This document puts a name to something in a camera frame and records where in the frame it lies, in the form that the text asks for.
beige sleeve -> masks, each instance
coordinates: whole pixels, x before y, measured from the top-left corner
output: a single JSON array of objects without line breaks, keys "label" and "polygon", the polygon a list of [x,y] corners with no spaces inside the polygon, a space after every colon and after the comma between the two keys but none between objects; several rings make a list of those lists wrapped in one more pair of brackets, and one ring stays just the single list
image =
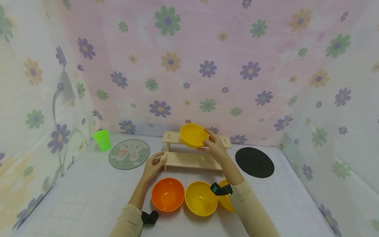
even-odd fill
[{"label": "beige sleeve", "polygon": [[230,201],[247,234],[250,237],[279,237],[274,223],[249,184],[244,181],[240,185],[232,185],[232,190]]},{"label": "beige sleeve", "polygon": [[138,237],[142,229],[141,210],[132,204],[126,205],[117,219],[109,237]]}]

purple flower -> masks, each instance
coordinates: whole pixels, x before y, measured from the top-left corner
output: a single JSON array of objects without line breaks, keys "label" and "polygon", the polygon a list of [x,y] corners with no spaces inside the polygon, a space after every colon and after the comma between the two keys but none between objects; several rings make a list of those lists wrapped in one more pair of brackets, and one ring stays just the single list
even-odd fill
[{"label": "purple flower", "polygon": [[251,6],[252,0],[242,0],[242,8],[248,8]]},{"label": "purple flower", "polygon": [[95,56],[96,53],[93,51],[94,47],[92,44],[88,44],[87,39],[83,38],[83,40],[78,37],[78,45],[79,45],[79,50],[83,54],[85,58],[92,59],[92,56]]},{"label": "purple flower", "polygon": [[137,127],[132,123],[132,121],[125,121],[119,122],[120,129],[125,130],[125,133],[128,134],[134,134],[137,132]]},{"label": "purple flower", "polygon": [[208,78],[211,77],[211,75],[216,74],[217,66],[214,65],[215,63],[213,61],[209,62],[208,60],[204,62],[204,64],[200,64],[200,70],[199,73],[203,74],[203,77],[207,76]]},{"label": "purple flower", "polygon": [[103,120],[103,116],[101,116],[101,114],[97,110],[92,111],[92,113],[95,117],[100,119],[100,121]]},{"label": "purple flower", "polygon": [[188,82],[183,84],[184,89],[188,89],[190,87],[190,84]]},{"label": "purple flower", "polygon": [[210,127],[209,130],[211,130],[214,134],[218,134],[218,129],[217,127]]},{"label": "purple flower", "polygon": [[258,67],[258,65],[258,62],[253,64],[252,61],[250,61],[247,65],[243,65],[243,71],[240,72],[240,74],[243,75],[243,79],[246,80],[249,78],[249,81],[251,81],[254,77],[257,77],[258,72],[260,71],[260,67]]},{"label": "purple flower", "polygon": [[305,179],[308,179],[309,181],[311,179],[313,179],[312,174],[313,174],[312,168],[310,166],[304,165],[303,166],[303,175],[305,175]]},{"label": "purple flower", "polygon": [[14,224],[13,228],[16,228],[17,229],[21,226],[21,224],[26,220],[26,218],[31,214],[31,212],[34,210],[34,208],[36,208],[36,206],[38,205],[39,202],[41,202],[42,198],[44,197],[44,194],[41,194],[38,196],[37,199],[33,198],[29,204],[28,204],[28,208],[22,210],[20,213],[17,214],[17,218],[18,220],[16,221],[16,223]]},{"label": "purple flower", "polygon": [[56,131],[51,133],[51,140],[48,144],[48,148],[51,149],[51,153],[55,153],[57,150],[61,151],[63,145],[69,142],[68,136],[70,135],[70,130],[67,130],[67,125],[64,124],[62,127],[60,124],[56,125]]},{"label": "purple flower", "polygon": [[345,12],[342,14],[342,16],[341,16],[341,22],[343,22],[343,21],[346,19],[346,17],[348,16],[348,13],[349,13],[349,11],[345,11]]},{"label": "purple flower", "polygon": [[293,118],[291,118],[291,115],[292,114],[286,115],[284,119],[278,119],[278,123],[274,124],[274,127],[276,127],[277,131],[280,131],[280,130],[284,131],[285,127],[287,127],[290,124],[290,122],[293,120]]},{"label": "purple flower", "polygon": [[125,86],[128,86],[128,83],[126,83],[126,78],[122,76],[122,73],[117,73],[114,71],[111,74],[111,77],[113,78],[112,81],[117,84],[118,87],[122,87],[125,89]]},{"label": "purple flower", "polygon": [[229,91],[229,88],[227,88],[227,87],[223,87],[223,88],[221,89],[221,91],[222,91],[223,93],[226,93],[226,92]]},{"label": "purple flower", "polygon": [[64,90],[64,84],[62,82],[58,83],[56,88],[59,90],[59,91],[62,91]]},{"label": "purple flower", "polygon": [[338,129],[339,131],[340,131],[340,134],[342,135],[345,135],[345,133],[347,133],[348,132],[348,128],[347,127],[345,127],[345,126],[341,126],[339,129]]},{"label": "purple flower", "polygon": [[236,135],[235,137],[230,137],[230,142],[234,144],[245,144],[247,139],[245,138],[245,135],[239,136]]},{"label": "purple flower", "polygon": [[162,116],[165,118],[166,115],[171,115],[171,112],[169,111],[171,107],[166,105],[167,103],[165,101],[160,103],[156,100],[154,101],[154,104],[149,104],[151,108],[150,113],[155,113],[156,117]]},{"label": "purple flower", "polygon": [[63,51],[62,51],[62,49],[61,49],[61,46],[59,46],[59,47],[56,49],[56,52],[57,52],[57,54],[55,55],[55,57],[56,57],[57,59],[59,59],[59,64],[60,64],[60,65],[63,64],[63,66],[66,67],[66,65],[67,65],[67,61],[66,61],[66,58],[65,58],[65,56],[64,56],[64,54],[63,54]]},{"label": "purple flower", "polygon": [[338,229],[338,222],[336,219],[333,218],[332,212],[329,210],[329,208],[325,208],[324,204],[321,204],[320,208],[322,214],[324,215],[326,221],[329,223],[329,225],[332,227],[334,230],[335,234],[338,235],[339,237],[342,236],[340,230]]},{"label": "purple flower", "polygon": [[351,93],[351,90],[348,90],[347,87],[345,87],[343,90],[340,89],[339,93],[335,95],[335,101],[334,103],[337,104],[337,107],[340,105],[344,106],[346,105],[346,101],[351,99],[351,96],[349,96]]},{"label": "purple flower", "polygon": [[258,94],[257,95],[257,98],[255,99],[255,102],[257,103],[257,105],[265,105],[266,103],[270,103],[271,100],[274,96],[271,95],[271,91],[269,92],[266,92],[266,91],[263,91],[262,94]]}]

black round mat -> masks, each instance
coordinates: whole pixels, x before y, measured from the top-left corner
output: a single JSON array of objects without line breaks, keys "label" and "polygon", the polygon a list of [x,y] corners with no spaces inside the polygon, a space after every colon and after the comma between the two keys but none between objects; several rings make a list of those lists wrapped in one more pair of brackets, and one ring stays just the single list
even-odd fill
[{"label": "black round mat", "polygon": [[238,166],[248,175],[267,178],[274,173],[274,163],[263,152],[255,148],[245,147],[236,153]]}]

green flower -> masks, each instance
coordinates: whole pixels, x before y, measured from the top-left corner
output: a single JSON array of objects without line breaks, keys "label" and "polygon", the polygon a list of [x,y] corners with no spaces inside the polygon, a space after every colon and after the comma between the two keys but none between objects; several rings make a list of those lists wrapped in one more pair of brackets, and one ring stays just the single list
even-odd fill
[{"label": "green flower", "polygon": [[62,0],[63,5],[66,7],[67,10],[71,11],[71,3],[70,0]]},{"label": "green flower", "polygon": [[125,23],[125,21],[120,21],[119,30],[123,33],[126,33],[129,30],[128,25]]},{"label": "green flower", "polygon": [[214,99],[205,99],[205,101],[200,102],[200,108],[203,110],[203,112],[211,112],[212,110],[216,109],[217,103]]},{"label": "green flower", "polygon": [[290,98],[290,101],[287,103],[288,106],[294,105],[297,100],[298,100],[298,96],[294,96],[294,97]]},{"label": "green flower", "polygon": [[250,33],[253,34],[253,38],[257,37],[259,39],[261,35],[266,34],[267,28],[268,26],[266,25],[266,21],[259,19],[253,24],[253,29],[250,30]]},{"label": "green flower", "polygon": [[102,100],[107,100],[109,97],[108,97],[108,93],[106,93],[105,91],[103,90],[97,90],[96,91],[96,94],[97,96],[102,99]]},{"label": "green flower", "polygon": [[26,120],[26,124],[29,125],[29,128],[39,128],[41,124],[44,124],[45,115],[42,114],[42,111],[33,110],[31,113],[27,115],[28,120]]},{"label": "green flower", "polygon": [[26,170],[24,170],[24,177],[28,176],[29,174],[31,174],[33,172],[33,169],[34,167],[33,166],[29,166],[28,168],[26,168]]},{"label": "green flower", "polygon": [[180,21],[180,16],[175,15],[175,8],[170,7],[167,11],[167,7],[162,6],[161,12],[155,13],[155,18],[158,20],[155,23],[155,27],[158,29],[162,29],[162,34],[166,35],[167,32],[170,36],[175,35],[175,31],[180,30],[180,26],[178,22]]},{"label": "green flower", "polygon": [[145,81],[145,84],[146,88],[148,88],[149,91],[155,91],[158,89],[158,83],[155,82],[154,79],[148,79],[147,81]]},{"label": "green flower", "polygon": [[308,52],[308,49],[307,49],[307,48],[301,48],[301,49],[299,50],[299,52],[298,52],[298,55],[299,55],[299,57],[302,57],[302,56],[306,55],[307,52]]},{"label": "green flower", "polygon": [[322,147],[324,143],[326,143],[327,133],[324,131],[323,128],[317,128],[316,132],[313,132],[312,135],[313,135],[312,141],[315,143],[315,146]]},{"label": "green flower", "polygon": [[332,164],[333,173],[337,175],[337,178],[341,177],[342,179],[346,179],[346,177],[350,177],[351,174],[350,169],[342,162],[336,161],[335,164]]},{"label": "green flower", "polygon": [[238,115],[241,115],[242,114],[242,110],[241,110],[241,107],[234,107],[233,109],[230,110],[230,114],[232,116],[238,116]]},{"label": "green flower", "polygon": [[79,98],[80,98],[80,99],[83,99],[83,97],[84,97],[84,92],[86,91],[86,89],[84,88],[83,83],[78,82],[78,84],[76,85],[76,88],[77,88],[77,90],[78,90]]},{"label": "green flower", "polygon": [[9,38],[13,38],[13,33],[9,28],[12,28],[13,24],[11,20],[5,17],[5,11],[3,5],[0,4],[0,35],[4,33],[6,41],[9,42]]},{"label": "green flower", "polygon": [[374,229],[375,229],[376,231],[379,231],[379,221],[377,221],[376,219],[373,219],[373,220],[371,221],[371,225],[374,227]]},{"label": "green flower", "polygon": [[326,56],[332,55],[332,58],[338,57],[339,54],[344,54],[346,52],[346,47],[350,45],[350,35],[339,34],[337,38],[332,39],[330,46],[326,49]]}]

yellow flower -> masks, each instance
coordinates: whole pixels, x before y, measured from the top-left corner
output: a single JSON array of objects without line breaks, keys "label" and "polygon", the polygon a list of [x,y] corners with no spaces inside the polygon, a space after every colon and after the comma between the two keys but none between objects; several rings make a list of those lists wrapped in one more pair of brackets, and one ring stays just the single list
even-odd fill
[{"label": "yellow flower", "polygon": [[39,83],[42,82],[42,70],[39,69],[37,61],[27,58],[27,60],[24,61],[24,66],[26,67],[25,76],[30,77],[30,84],[36,84],[38,86]]},{"label": "yellow flower", "polygon": [[326,86],[326,82],[328,82],[330,78],[328,77],[328,72],[324,72],[320,70],[313,74],[312,79],[310,80],[310,86],[315,86],[318,88],[319,86]]},{"label": "yellow flower", "polygon": [[218,40],[220,40],[220,42],[225,42],[227,39],[228,39],[228,33],[226,33],[225,31],[221,32],[218,35]]},{"label": "yellow flower", "polygon": [[166,67],[166,71],[176,72],[176,69],[180,69],[180,63],[182,60],[178,58],[176,53],[171,54],[166,52],[166,56],[162,55],[162,67]]},{"label": "yellow flower", "polygon": [[292,77],[290,77],[290,79],[288,80],[289,83],[294,83],[296,80],[298,79],[297,76],[293,75]]},{"label": "yellow flower", "polygon": [[304,9],[301,9],[298,14],[294,14],[292,16],[293,21],[290,22],[289,26],[291,26],[291,32],[297,32],[300,33],[302,30],[304,30],[310,21],[310,10],[305,11]]},{"label": "yellow flower", "polygon": [[129,55],[129,61],[131,63],[136,63],[137,62],[137,57],[134,56],[133,54]]},{"label": "yellow flower", "polygon": [[371,67],[371,72],[379,72],[379,62],[374,63],[374,65]]}]

